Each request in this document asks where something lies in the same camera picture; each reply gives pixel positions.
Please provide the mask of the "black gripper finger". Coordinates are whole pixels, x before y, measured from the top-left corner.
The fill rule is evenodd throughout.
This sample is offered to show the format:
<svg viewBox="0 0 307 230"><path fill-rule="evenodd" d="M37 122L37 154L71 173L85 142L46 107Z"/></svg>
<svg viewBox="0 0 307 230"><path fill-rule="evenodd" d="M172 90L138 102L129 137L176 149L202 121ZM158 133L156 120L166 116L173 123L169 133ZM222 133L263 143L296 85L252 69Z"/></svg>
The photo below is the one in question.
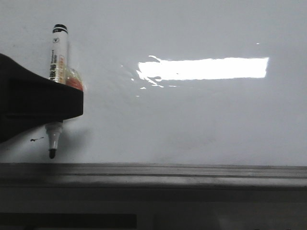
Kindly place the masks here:
<svg viewBox="0 0 307 230"><path fill-rule="evenodd" d="M0 56L0 141L83 114L83 91L53 82Z"/></svg>

